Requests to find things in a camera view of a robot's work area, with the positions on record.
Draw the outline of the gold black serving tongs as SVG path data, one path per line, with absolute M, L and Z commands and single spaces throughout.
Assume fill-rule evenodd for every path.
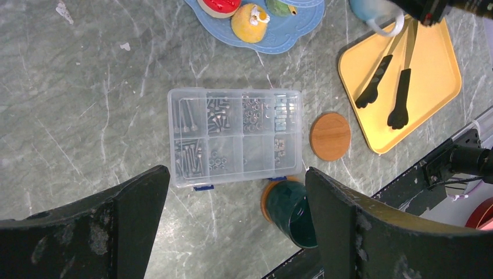
M 409 18 L 403 30 L 392 39 L 377 59 L 369 76 L 362 82 L 362 90 L 355 101 L 358 109 L 374 103 L 378 97 L 393 98 L 393 108 L 387 117 L 387 126 L 400 130 L 408 125 L 408 94 L 411 82 L 411 61 L 415 49 L 419 22 Z

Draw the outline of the brown round coaster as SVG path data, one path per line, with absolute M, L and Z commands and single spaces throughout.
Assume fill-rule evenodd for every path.
M 332 162 L 342 158 L 351 143 L 351 129 L 347 119 L 339 113 L 320 115 L 312 124 L 310 147 L 321 160 Z
M 285 177 L 276 177 L 276 178 L 269 178 L 269 183 L 267 186 L 264 188 L 261 198 L 260 198 L 260 209 L 262 211 L 263 217 L 269 222 L 273 224 L 273 221 L 270 218 L 270 215 L 267 211 L 267 197 L 270 193 L 270 191 L 279 183 L 282 181 L 296 181 L 299 182 L 299 180 L 294 177 L 294 176 L 285 176 Z

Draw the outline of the green cupcake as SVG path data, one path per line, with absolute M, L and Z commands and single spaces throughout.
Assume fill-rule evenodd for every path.
M 298 13 L 296 7 L 278 0 L 266 0 L 266 6 L 271 14 L 279 17 L 295 16 Z

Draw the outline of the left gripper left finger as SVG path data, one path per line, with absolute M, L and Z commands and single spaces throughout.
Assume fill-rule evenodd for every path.
M 2 278 L 143 278 L 169 188 L 157 165 L 70 204 L 1 221 Z

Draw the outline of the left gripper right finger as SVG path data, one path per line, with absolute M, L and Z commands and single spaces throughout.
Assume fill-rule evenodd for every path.
M 315 168 L 305 182 L 327 278 L 492 277 L 491 231 L 402 212 Z

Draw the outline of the yellow cupcake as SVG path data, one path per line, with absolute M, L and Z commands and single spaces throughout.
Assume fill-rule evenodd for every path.
M 233 33 L 243 42 L 258 43 L 263 40 L 270 15 L 259 5 L 247 3 L 231 18 Z

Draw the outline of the dark green mug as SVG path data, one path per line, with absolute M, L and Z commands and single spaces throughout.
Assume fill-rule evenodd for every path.
M 306 187 L 301 182 L 282 181 L 267 197 L 267 211 L 273 224 L 296 246 L 317 248 Z

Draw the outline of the red donut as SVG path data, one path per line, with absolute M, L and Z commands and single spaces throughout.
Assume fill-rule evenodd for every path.
M 226 19 L 235 14 L 242 0 L 197 0 L 200 7 L 210 16 Z

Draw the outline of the yellow serving tray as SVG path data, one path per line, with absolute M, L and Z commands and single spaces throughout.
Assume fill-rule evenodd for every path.
M 460 92 L 462 77 L 446 21 L 432 27 L 418 26 L 411 61 L 411 82 L 407 109 L 409 122 L 400 130 L 387 126 L 387 117 L 394 107 L 393 98 L 378 97 L 374 103 L 358 109 L 355 101 L 377 59 L 391 37 L 372 34 L 342 53 L 338 72 L 350 104 L 369 148 L 375 153 L 388 152 Z

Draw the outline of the white mug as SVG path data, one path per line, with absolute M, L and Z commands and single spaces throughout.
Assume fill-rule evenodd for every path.
M 403 10 L 391 1 L 350 0 L 349 5 L 353 14 L 379 35 L 395 37 L 404 27 L 405 17 Z M 377 19 L 382 19 L 384 17 L 391 17 L 395 20 L 395 25 L 391 31 L 384 31 L 377 24 Z

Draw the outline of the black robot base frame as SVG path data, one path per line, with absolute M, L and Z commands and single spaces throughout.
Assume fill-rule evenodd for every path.
M 477 188 L 464 195 L 464 200 L 492 198 L 492 148 L 480 146 L 475 128 L 465 130 L 455 139 L 448 139 L 378 193 L 370 196 L 388 206 L 439 223 L 467 227 L 461 214 L 472 214 L 448 200 L 446 187 L 453 176 L 462 175 L 463 182 L 477 181 Z M 467 227 L 479 230 L 478 227 Z M 317 248 L 303 249 L 272 270 L 268 278 L 327 278 Z

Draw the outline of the blue three-tier cake stand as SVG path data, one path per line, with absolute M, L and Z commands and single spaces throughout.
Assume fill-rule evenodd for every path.
M 249 48 L 266 54 L 280 54 L 291 49 L 303 35 L 313 31 L 322 21 L 324 1 L 288 1 L 297 7 L 297 15 L 279 17 L 270 13 L 263 40 L 255 44 L 241 41 L 232 31 L 230 19 L 209 16 L 197 1 L 186 1 L 193 9 L 201 25 L 219 41 L 233 47 Z

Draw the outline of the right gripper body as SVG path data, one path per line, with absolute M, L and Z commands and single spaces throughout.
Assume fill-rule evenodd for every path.
M 391 0 L 424 26 L 440 23 L 452 8 L 492 19 L 492 0 Z

